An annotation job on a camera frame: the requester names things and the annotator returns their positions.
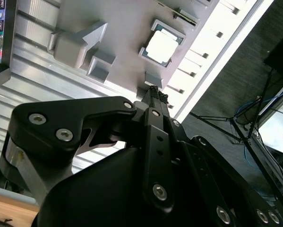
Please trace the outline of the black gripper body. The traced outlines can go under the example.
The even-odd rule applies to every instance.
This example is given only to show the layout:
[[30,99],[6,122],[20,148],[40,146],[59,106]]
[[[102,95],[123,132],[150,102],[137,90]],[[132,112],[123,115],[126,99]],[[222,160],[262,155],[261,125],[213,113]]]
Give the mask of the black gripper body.
[[58,183],[35,227],[215,227],[216,206],[169,150],[126,148]]

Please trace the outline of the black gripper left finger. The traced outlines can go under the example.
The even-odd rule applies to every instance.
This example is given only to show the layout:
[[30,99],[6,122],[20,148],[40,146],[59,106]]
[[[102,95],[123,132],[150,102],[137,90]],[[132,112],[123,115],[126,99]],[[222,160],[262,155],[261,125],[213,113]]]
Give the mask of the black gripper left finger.
[[42,206],[63,180],[126,148],[170,151],[170,137],[150,87],[140,102],[121,96],[28,103],[11,115],[0,167]]

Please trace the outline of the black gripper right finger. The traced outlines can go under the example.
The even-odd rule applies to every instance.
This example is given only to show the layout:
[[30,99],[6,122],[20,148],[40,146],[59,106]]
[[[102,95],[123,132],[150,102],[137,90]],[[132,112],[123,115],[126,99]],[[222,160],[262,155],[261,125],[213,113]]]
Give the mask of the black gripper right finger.
[[275,207],[254,190],[246,180],[203,137],[189,139],[175,119],[170,118],[168,96],[158,93],[162,113],[171,141],[176,146],[181,165],[193,176],[201,194],[201,204],[214,227],[283,227],[283,193],[272,177],[272,171],[246,141],[261,173],[276,197]]

